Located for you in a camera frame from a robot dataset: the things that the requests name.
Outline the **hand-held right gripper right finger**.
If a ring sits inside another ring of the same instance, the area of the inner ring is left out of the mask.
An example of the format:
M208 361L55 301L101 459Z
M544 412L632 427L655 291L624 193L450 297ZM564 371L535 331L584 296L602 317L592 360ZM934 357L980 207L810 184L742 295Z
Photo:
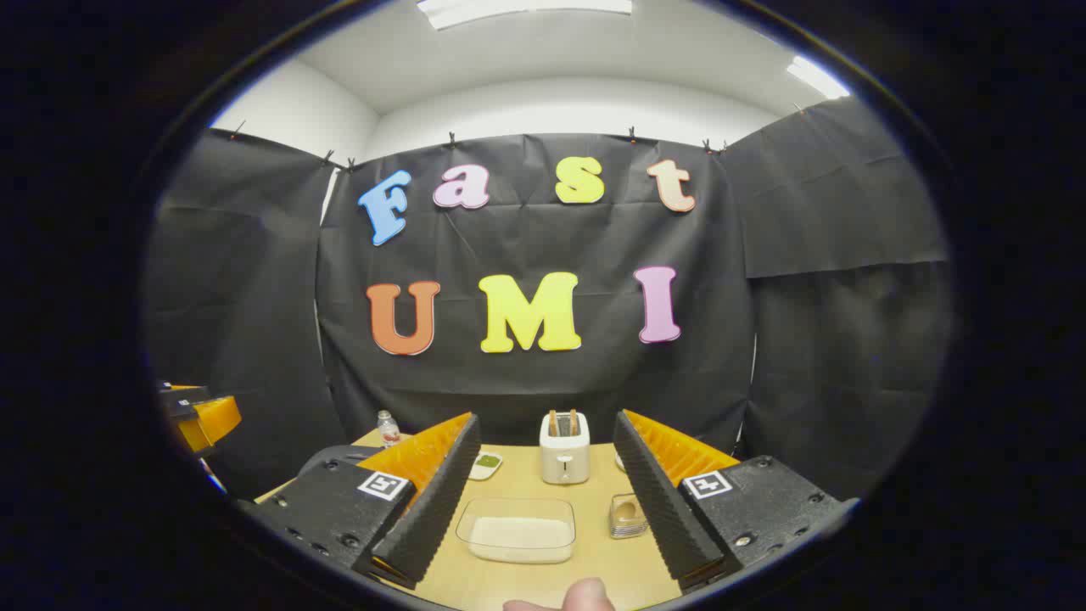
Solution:
M775 457L740 461L630 410L617 415L613 444L664 564L686 594L770 562L849 511Z

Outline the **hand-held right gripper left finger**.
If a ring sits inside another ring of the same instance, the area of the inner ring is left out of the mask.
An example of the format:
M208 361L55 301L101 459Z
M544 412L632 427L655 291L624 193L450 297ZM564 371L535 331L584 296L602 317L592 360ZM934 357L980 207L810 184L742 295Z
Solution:
M357 460L325 456L264 502L261 524L299 548L412 589L424 580L479 453L476 413L460 413Z

